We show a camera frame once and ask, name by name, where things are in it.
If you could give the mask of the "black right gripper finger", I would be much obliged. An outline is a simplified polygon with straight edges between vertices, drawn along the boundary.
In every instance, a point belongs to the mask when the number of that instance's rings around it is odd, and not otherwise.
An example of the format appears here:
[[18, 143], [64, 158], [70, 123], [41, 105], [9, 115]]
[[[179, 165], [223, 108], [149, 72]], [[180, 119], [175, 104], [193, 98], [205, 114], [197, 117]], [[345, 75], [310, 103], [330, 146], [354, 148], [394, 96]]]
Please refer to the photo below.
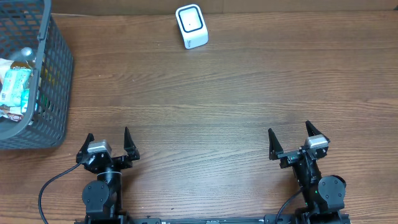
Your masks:
[[273, 132], [271, 128], [268, 129], [268, 136], [269, 136], [269, 159], [270, 160], [277, 160], [280, 154], [284, 153], [280, 142]]
[[328, 137], [323, 135], [309, 120], [305, 122], [308, 138], [306, 138], [306, 143], [330, 143]]

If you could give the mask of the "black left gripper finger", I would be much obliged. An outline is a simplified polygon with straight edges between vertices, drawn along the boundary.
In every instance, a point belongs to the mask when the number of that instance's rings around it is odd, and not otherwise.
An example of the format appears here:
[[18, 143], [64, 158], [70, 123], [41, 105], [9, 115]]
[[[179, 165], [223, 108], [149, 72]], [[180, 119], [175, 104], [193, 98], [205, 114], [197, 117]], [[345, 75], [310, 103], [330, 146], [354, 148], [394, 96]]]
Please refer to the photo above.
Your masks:
[[83, 159], [85, 156], [88, 155], [88, 146], [90, 142], [94, 141], [94, 135], [92, 133], [89, 133], [85, 139], [85, 142], [83, 143], [81, 149], [78, 151], [76, 155], [76, 163], [82, 163]]
[[124, 130], [124, 150], [127, 152], [127, 156], [131, 161], [136, 161], [140, 159], [139, 151], [132, 140], [131, 133], [128, 127]]

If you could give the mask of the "clear bottle with silver cap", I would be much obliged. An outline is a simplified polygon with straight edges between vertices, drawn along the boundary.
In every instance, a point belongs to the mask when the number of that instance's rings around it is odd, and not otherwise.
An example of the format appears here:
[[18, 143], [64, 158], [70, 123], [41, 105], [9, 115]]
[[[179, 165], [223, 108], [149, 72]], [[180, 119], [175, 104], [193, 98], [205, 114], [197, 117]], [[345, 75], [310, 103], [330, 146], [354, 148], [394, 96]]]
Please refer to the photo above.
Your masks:
[[14, 52], [9, 60], [25, 63], [29, 68], [35, 68], [36, 53], [30, 47], [24, 47], [18, 52]]

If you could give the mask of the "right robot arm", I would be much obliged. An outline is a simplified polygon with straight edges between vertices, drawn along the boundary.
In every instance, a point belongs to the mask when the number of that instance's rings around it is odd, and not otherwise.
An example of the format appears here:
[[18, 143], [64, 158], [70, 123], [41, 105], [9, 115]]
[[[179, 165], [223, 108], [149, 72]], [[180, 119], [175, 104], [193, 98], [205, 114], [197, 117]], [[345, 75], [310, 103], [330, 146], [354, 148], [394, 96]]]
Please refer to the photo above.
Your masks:
[[[266, 223], [350, 223], [349, 215], [340, 212], [345, 207], [345, 180], [338, 175], [323, 177], [317, 165], [317, 160], [327, 155], [330, 139], [310, 121], [306, 121], [305, 125], [308, 138], [304, 145], [289, 152], [283, 150], [273, 130], [268, 129], [269, 159], [279, 160], [282, 169], [292, 168], [299, 190], [281, 206], [274, 217], [266, 215], [264, 220]], [[300, 194], [305, 206], [296, 209], [293, 214], [282, 216], [286, 206]]]

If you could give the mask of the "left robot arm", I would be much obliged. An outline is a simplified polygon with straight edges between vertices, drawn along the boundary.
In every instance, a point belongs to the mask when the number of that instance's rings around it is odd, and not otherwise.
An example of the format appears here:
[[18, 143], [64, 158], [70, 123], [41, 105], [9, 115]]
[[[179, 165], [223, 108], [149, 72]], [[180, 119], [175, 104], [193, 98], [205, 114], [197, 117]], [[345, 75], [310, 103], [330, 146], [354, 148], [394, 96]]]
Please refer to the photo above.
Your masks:
[[96, 174], [96, 180], [88, 183], [82, 191], [86, 207], [84, 223], [132, 223], [128, 212], [123, 211], [122, 170], [132, 167], [140, 159], [128, 128], [124, 130], [125, 155], [113, 157], [106, 140], [95, 141], [89, 133], [76, 155], [76, 162], [85, 170]]

